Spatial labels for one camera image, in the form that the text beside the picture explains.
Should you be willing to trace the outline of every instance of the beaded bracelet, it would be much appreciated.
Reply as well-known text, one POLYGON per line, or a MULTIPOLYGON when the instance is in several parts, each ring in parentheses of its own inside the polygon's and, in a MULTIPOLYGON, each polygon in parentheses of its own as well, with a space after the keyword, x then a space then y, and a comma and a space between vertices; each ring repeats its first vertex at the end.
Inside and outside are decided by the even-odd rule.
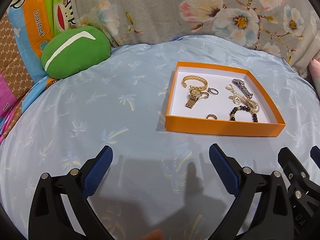
MULTIPOLYGON (((235 119, 235 113, 238 110, 244 110, 246 112, 250 112, 250 108, 247 107, 247 106, 234 107, 233 110, 230 113, 230 121, 235 121, 236 120, 235 119)), ((258 118, 257 118, 257 114, 256 113, 252 114, 252 119, 253 119, 253 122, 258 122, 258 118)))

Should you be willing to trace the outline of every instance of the blue gripper pad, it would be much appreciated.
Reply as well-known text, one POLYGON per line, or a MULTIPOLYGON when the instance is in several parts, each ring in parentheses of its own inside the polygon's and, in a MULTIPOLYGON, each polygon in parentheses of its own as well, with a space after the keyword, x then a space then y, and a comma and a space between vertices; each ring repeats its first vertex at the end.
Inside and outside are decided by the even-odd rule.
POLYGON ((310 151, 310 157, 317 164, 320 169, 320 149, 317 146, 313 146, 310 151))
POLYGON ((209 157, 228 193, 236 197, 240 192, 239 177, 226 160, 226 155, 213 144, 209 157))
POLYGON ((82 195, 85 199, 96 192, 112 162, 113 153, 111 147, 105 147, 103 150, 103 153, 83 180, 82 195))

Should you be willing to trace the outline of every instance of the gold watch face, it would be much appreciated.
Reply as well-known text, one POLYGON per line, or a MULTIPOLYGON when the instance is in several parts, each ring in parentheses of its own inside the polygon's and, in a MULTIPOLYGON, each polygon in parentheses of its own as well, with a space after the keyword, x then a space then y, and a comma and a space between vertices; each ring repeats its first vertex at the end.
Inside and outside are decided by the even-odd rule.
POLYGON ((199 96, 200 95, 200 91, 197 90, 197 89, 193 89, 193 90, 190 91, 190 94, 194 95, 194 96, 199 96))

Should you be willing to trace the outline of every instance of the orange box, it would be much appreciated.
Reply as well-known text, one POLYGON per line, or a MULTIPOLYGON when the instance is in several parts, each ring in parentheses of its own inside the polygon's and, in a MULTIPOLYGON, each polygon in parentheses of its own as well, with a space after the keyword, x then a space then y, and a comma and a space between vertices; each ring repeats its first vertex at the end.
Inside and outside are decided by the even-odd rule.
POLYGON ((249 70, 206 64, 181 62, 177 63, 173 76, 169 102, 165 115, 165 128, 167 131, 227 135, 227 136, 251 136, 251 137, 276 137, 285 127, 285 122, 258 80, 249 70), (192 109, 185 107, 188 101, 190 85, 203 86, 201 82, 188 80, 187 88, 182 86, 182 79, 187 75, 201 76, 208 81, 208 87, 216 88, 218 95, 210 95, 208 99, 199 99, 192 109), (225 88, 232 84, 234 89, 243 94, 232 83, 233 78, 242 79, 246 88, 253 93, 252 99, 260 104, 257 113, 258 122, 252 122, 252 115, 246 111, 238 111, 235 114, 236 121, 230 121, 230 112, 235 105, 228 97, 233 95, 225 88), (206 119, 208 114, 215 114, 218 120, 206 119))

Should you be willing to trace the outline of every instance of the floral blanket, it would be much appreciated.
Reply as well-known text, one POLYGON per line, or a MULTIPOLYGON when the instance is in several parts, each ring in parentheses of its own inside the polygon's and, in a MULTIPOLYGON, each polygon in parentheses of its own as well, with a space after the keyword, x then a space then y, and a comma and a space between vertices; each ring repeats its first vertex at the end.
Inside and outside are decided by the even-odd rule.
POLYGON ((282 57, 300 76, 320 49, 308 0, 71 0, 77 27, 100 28, 114 46, 214 34, 282 57))

